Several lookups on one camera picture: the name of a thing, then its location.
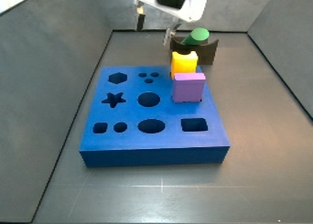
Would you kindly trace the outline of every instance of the green cylinder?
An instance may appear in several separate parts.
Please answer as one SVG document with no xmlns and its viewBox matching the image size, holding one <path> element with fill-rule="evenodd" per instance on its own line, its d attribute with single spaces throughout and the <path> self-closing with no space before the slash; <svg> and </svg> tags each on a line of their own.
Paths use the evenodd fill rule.
<svg viewBox="0 0 313 224">
<path fill-rule="evenodd" d="M 210 36 L 209 31 L 205 28 L 198 27 L 193 30 L 190 35 L 182 40 L 184 45 L 200 45 Z"/>
</svg>

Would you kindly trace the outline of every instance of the purple cube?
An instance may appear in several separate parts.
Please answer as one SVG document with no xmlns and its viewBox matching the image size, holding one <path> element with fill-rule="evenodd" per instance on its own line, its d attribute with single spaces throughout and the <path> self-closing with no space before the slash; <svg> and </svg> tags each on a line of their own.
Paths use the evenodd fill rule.
<svg viewBox="0 0 313 224">
<path fill-rule="evenodd" d="M 174 102 L 200 102 L 206 83 L 204 73 L 177 73 L 174 75 Z"/>
</svg>

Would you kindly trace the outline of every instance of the yellow block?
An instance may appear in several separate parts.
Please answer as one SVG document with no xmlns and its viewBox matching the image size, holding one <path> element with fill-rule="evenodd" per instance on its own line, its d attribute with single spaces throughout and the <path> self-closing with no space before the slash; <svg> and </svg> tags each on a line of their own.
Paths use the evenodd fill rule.
<svg viewBox="0 0 313 224">
<path fill-rule="evenodd" d="M 172 58 L 172 79 L 174 79 L 176 73 L 194 73 L 197 68 L 198 56 L 193 51 L 188 55 L 173 52 Z"/>
</svg>

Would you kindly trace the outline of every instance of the blue shape sorter box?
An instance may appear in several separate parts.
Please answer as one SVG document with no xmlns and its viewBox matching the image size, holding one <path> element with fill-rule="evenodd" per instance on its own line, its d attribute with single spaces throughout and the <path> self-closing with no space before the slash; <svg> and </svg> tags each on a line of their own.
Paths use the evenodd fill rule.
<svg viewBox="0 0 313 224">
<path fill-rule="evenodd" d="M 170 66 L 102 68 L 79 148 L 86 166 L 222 162 L 230 142 L 209 87 L 201 102 L 174 102 L 173 85 Z"/>
</svg>

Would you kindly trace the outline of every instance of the gray table surface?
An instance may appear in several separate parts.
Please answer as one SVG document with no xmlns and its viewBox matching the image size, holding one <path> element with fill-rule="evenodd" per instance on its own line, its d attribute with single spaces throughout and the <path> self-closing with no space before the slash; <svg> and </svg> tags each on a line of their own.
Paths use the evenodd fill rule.
<svg viewBox="0 0 313 224">
<path fill-rule="evenodd" d="M 87 168 L 79 141 L 97 72 L 35 223 L 313 222 L 312 121 L 249 36 L 214 38 L 204 69 L 233 145 L 224 163 Z M 162 39 L 115 32 L 101 67 L 169 65 Z"/>
</svg>

